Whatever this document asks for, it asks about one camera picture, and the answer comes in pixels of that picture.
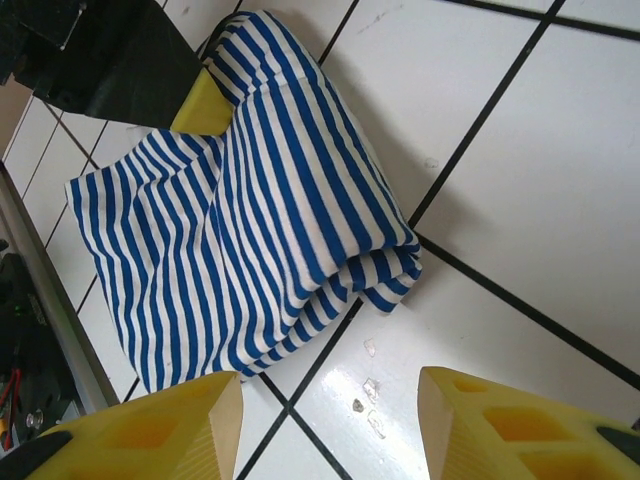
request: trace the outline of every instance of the floor tile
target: floor tile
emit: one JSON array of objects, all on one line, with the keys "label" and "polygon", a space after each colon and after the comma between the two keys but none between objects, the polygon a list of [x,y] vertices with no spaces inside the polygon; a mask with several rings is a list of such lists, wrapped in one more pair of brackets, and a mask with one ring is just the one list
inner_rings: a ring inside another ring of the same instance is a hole
[{"label": "floor tile", "polygon": [[91,155],[99,167],[117,162],[137,144],[136,127],[129,123],[109,122]]},{"label": "floor tile", "polygon": [[349,308],[345,308],[343,313],[333,320],[320,334],[314,337],[313,340],[266,370],[269,378],[271,378],[285,397],[291,398],[291,395],[296,391],[300,382],[313,365],[313,362],[318,358],[318,355],[320,355],[320,352],[322,352],[322,349],[329,339],[333,336],[348,311]]},{"label": "floor tile", "polygon": [[361,122],[405,215],[536,25],[431,0],[358,4],[323,69]]},{"label": "floor tile", "polygon": [[62,115],[61,120],[88,154],[93,150],[96,140],[98,140],[98,136],[106,123],[105,120],[98,118],[66,112]]},{"label": "floor tile", "polygon": [[44,103],[33,99],[4,161],[20,195],[27,189],[57,123]]},{"label": "floor tile", "polygon": [[229,0],[169,0],[164,11],[195,50],[216,25],[233,12],[236,3]]},{"label": "floor tile", "polygon": [[244,0],[241,10],[272,12],[317,60],[347,13],[352,0]]},{"label": "floor tile", "polygon": [[91,287],[78,317],[118,399],[122,401],[136,379],[136,374],[120,346],[100,282],[95,282]]},{"label": "floor tile", "polygon": [[56,128],[24,196],[29,216],[46,243],[67,203],[64,185],[80,175],[87,157],[62,128]]},{"label": "floor tile", "polygon": [[236,457],[236,476],[242,471],[267,430],[271,428],[274,420],[282,411],[282,406],[276,397],[259,378],[252,378],[242,384],[242,402],[242,430],[240,431],[240,446]]},{"label": "floor tile", "polygon": [[300,427],[287,418],[247,478],[329,480],[339,477]]},{"label": "floor tile", "polygon": [[636,372],[638,76],[639,43],[550,27],[418,225]]},{"label": "floor tile", "polygon": [[[426,478],[416,413],[423,366],[446,366],[627,423],[640,392],[426,253],[388,317],[359,313],[296,405],[355,479]],[[358,399],[364,411],[354,411]]]},{"label": "floor tile", "polygon": [[558,15],[640,30],[637,0],[567,0]]},{"label": "floor tile", "polygon": [[87,287],[96,276],[96,267],[82,240],[75,216],[68,208],[65,208],[47,245],[47,254],[69,300],[77,309],[87,293]]}]

